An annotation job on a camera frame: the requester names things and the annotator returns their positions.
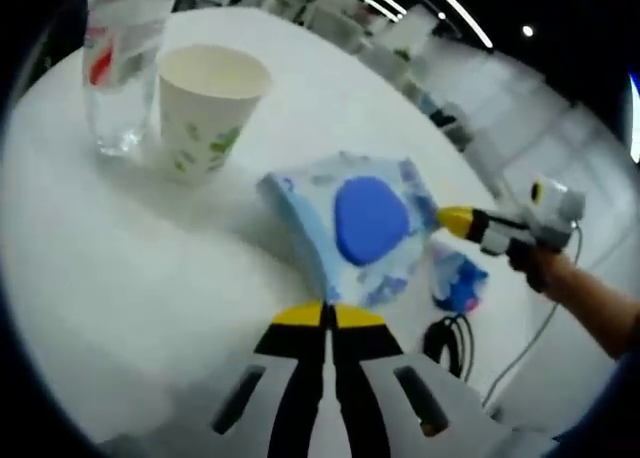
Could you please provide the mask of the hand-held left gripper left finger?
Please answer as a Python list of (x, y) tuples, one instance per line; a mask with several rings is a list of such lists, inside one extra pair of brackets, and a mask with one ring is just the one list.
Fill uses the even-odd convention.
[(139, 437), (115, 438), (117, 457), (306, 457), (323, 396), (325, 304), (278, 313), (229, 391)]

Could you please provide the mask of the person's right hand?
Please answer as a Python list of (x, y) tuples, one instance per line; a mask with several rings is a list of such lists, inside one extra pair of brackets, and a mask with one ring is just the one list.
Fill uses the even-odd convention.
[(562, 283), (575, 271), (575, 264), (562, 252), (540, 246), (530, 246), (520, 242), (511, 245), (507, 251), (510, 267), (525, 276), (531, 289), (546, 293), (558, 283)]

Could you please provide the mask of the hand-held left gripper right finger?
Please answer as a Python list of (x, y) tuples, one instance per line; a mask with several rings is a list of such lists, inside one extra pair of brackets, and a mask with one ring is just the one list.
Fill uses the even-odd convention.
[(354, 457), (543, 457), (555, 446), (495, 421), (440, 364), (406, 354), (374, 313), (336, 305), (336, 393)]

